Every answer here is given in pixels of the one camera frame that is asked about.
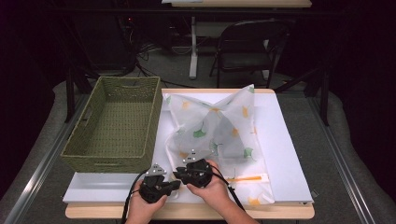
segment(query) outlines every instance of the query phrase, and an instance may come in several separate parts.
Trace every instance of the hand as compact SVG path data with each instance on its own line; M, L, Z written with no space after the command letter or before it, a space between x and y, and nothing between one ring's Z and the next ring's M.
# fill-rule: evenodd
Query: hand
M213 167L219 169L213 161L207 161ZM219 175L219 171L212 167L212 172ZM213 175L210 183L203 189L199 189L192 184L187 188L195 195L200 196L213 209L215 209L228 224L258 224L248 213L242 210L228 196L225 183L217 176Z
M163 195L156 203L146 202L139 193L143 180L138 180L134 186L134 194L129 202L129 213L126 224L147 224L152 216L160 210L166 202L167 196Z
M212 167L212 172L220 175L218 171L218 165L210 160L207 160L207 162L216 168L215 169ZM233 201L228 196L228 190L225 183L215 175L212 176L212 180L205 188L200 189L192 184L188 184L187 188L193 194L204 199L204 201L215 210L218 210L219 206L222 206L225 203L233 203Z

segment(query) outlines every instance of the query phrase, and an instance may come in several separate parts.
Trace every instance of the translucent plastic bag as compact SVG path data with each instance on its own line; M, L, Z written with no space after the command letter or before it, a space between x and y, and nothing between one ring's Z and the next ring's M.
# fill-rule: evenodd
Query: translucent plastic bag
M212 151L229 182L247 195L241 202L273 203L265 159L254 126L254 86L250 85L215 104L188 96L165 94L176 129L166 141L172 168L185 166L191 150Z

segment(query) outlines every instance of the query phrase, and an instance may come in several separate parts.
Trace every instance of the wicker basket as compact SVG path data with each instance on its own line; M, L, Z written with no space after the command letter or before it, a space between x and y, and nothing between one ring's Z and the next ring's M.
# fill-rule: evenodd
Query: wicker basket
M100 77L61 157L81 173L148 169L162 103L158 77Z

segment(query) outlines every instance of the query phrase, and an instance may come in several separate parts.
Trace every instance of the yellow leaf print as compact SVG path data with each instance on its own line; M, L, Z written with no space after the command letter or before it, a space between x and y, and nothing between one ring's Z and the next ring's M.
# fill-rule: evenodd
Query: yellow leaf print
M182 158L182 159L186 159L189 156L189 153L186 152L179 152L178 155Z
M248 108L245 106L242 106L242 115L244 118L248 118Z
M239 134L238 130L233 128L233 137L237 137Z
M250 176L250 177L245 177L245 178L227 178L228 182L237 182L237 181L246 181L246 180L262 180L262 177L257 175L257 176Z
M258 199L253 199L250 197L247 197L247 202L249 205L260 205L260 202Z
M220 111L220 109L218 109L218 108L216 108L216 107L210 108L210 110L211 110L211 111L215 111L216 113L218 113L218 112Z
M188 101L183 101L183 105L181 106L182 109L188 109L190 106L190 102Z

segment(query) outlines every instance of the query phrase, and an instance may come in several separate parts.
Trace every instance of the basket handle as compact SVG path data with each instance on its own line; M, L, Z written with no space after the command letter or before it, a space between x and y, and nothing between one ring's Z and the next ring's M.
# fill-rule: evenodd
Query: basket handle
M84 126L87 126L88 121L90 120L91 116L92 116L92 108L88 107L87 110L85 111L85 114L81 117L81 123Z
M142 87L140 80L125 79L122 81L122 87L127 89L138 89Z

